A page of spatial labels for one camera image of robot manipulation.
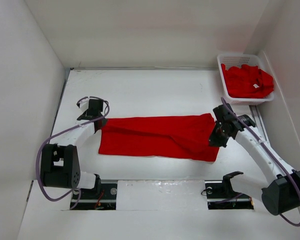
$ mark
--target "plastic basket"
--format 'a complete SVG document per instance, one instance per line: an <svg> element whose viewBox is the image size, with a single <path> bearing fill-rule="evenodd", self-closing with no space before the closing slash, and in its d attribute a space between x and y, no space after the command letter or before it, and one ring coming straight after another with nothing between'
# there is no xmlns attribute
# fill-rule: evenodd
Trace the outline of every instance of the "plastic basket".
<svg viewBox="0 0 300 240"><path fill-rule="evenodd" d="M229 104L259 105L261 103L269 102L274 99L273 92L271 92L268 96L264 98L235 98L229 96L221 64L224 64L227 70L233 66L240 68L242 64L247 64L249 66L258 66L261 70L265 70L261 60L256 55L241 53L223 53L218 55L217 60L223 85L224 99Z"/></svg>

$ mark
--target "white table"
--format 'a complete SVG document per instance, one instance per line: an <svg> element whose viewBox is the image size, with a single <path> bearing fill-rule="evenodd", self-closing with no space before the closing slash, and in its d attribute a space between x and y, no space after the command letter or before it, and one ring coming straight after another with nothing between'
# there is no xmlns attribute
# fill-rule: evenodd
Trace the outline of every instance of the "white table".
<svg viewBox="0 0 300 240"><path fill-rule="evenodd" d="M72 127L81 111L77 100L84 96L109 101L108 118L185 116L211 113L221 104L220 75L212 70L72 70L53 134ZM248 106L234 106L238 115L250 115ZM82 171L103 180L215 179L234 171L263 178L249 154L234 140L221 148L214 164L188 159L132 157L98 154L101 132L79 149Z"/></svg>
<svg viewBox="0 0 300 240"><path fill-rule="evenodd" d="M84 96L108 100L108 117L122 118L213 113L221 104L222 92L220 76L214 70L72 70L53 134L74 124L81 114L76 102ZM233 109L238 115L251 114L248 106ZM248 153L232 139L227 148L220 149L213 164L99 155L100 139L97 132L79 150L80 167L99 174L102 180L128 180L118 183L117 210L67 210L70 196L49 202L35 181L18 240L300 240L300 227L272 216L259 201L254 203L255 210L208 210L206 198L200 195L203 180L221 179L233 171L265 180ZM47 190L52 197L66 191ZM295 222L300 219L297 209L286 216Z"/></svg>

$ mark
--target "red cloth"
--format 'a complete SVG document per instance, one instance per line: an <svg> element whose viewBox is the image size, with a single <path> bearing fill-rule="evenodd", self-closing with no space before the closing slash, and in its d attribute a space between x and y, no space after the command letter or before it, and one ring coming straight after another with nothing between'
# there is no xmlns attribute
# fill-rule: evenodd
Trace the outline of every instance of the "red cloth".
<svg viewBox="0 0 300 240"><path fill-rule="evenodd" d="M221 67L230 97L262 99L274 91L273 77L258 66L243 64L228 70L224 64Z"/></svg>
<svg viewBox="0 0 300 240"><path fill-rule="evenodd" d="M215 122L199 116L109 118L101 129L99 154L161 156L214 162L218 147L209 146Z"/></svg>

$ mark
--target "purple cable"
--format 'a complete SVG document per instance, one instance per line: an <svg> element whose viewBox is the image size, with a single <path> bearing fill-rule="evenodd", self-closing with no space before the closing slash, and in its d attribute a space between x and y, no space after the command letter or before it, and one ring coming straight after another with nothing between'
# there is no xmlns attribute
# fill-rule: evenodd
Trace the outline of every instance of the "purple cable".
<svg viewBox="0 0 300 240"><path fill-rule="evenodd" d="M279 162L279 160L276 158L276 156L269 150L269 148L267 147L267 145L265 145L264 142L261 141L260 137L248 126L246 125L239 117L237 117L237 115L230 110L230 108L227 106L227 102L225 101L225 99L223 97L221 97L221 101L223 106L225 107L225 109L228 110L228 112L234 116L239 123L241 123L254 137L255 139L259 142L260 141L260 145L263 147L263 149L266 151L266 153L274 160L274 162L282 169L282 171L285 173L285 175L288 177L289 181L291 182L292 186L294 187L296 194L298 195L299 201L300 201L300 189L298 188L298 185L296 184L295 180L292 178L292 176L289 174L289 172L285 169L285 167ZM299 223L294 223L292 221L290 221L289 219L287 219L285 216L283 216L280 213L280 216L286 220L289 224L295 226L295 227L300 227L300 222Z"/></svg>
<svg viewBox="0 0 300 240"><path fill-rule="evenodd" d="M36 155L36 160L35 160L35 175L36 175L36 179L37 179L37 181L38 181L38 184L39 184L39 187L40 187L40 189L41 189L41 192L43 193L43 195L45 196L45 198L48 199L48 200L51 201L51 202L57 202L57 201L63 199L65 196L69 195L74 189L71 189L70 191L66 192L65 194L63 194L62 196L60 196L60 197L58 197L58 198L52 198L52 197L50 197L50 196L47 194L47 192L46 192L46 190L45 190L45 188L44 188L44 185L43 185L43 183L42 183L42 181L41 181L41 178L40 178L40 169L39 169L39 165L40 165L40 164L39 164L39 163L40 163L40 155L41 155L41 153L42 153L42 150L43 150L44 146L45 146L51 139L54 139L54 138L56 138L56 137L58 137L58 136L60 136L60 135L62 135L62 134L65 134L65 133L67 133L67 132L69 132L69 131L72 131L72 130L74 130L74 129L77 129L77 128L83 126L83 125L87 125L87 124L90 124L90 123L93 123L93 122L102 120L102 119L104 119L104 118L109 114L109 112L110 112L109 102L106 101L106 100L103 100L102 98L96 97L96 96L89 96L89 97L88 97L88 96L85 96L85 97L81 98L81 99L77 102L77 104L80 103L82 100L88 99L88 98L90 98L90 99L99 99L99 100L102 100L102 101L106 104L106 107L105 107L104 111L106 111L106 109L107 109L107 112L105 112L104 116L97 117L97 118L92 119L92 120L90 120L90 121L87 121L87 122L85 122L85 123L82 123L82 124L79 124L79 125L70 127L70 128L68 128L68 129L66 129L66 130L63 130L63 131L61 131L61 132L59 132L59 133L57 133L57 134L55 134L55 135L52 135L52 136L48 137L46 140L43 141L43 143L41 144L41 146L40 146L40 148L39 148L39 151L38 151L38 153L37 153L37 155ZM73 209L73 208L75 208L75 207L77 206L77 204L78 204L78 202L79 202L79 200L80 200L80 197L81 197L81 190L80 190L80 189L76 189L76 190L79 191L79 196L78 196L78 199L77 199L77 201L75 202L75 204L74 204L70 209Z"/></svg>
<svg viewBox="0 0 300 240"><path fill-rule="evenodd" d="M215 201L214 203L215 203L215 204L223 204L223 203L227 203L227 202L230 202L230 201L233 200L233 199L239 198L239 197L242 196L242 195L243 195L243 193L239 193L237 196L234 196L234 197L231 197L231 198L222 200L222 201Z"/></svg>

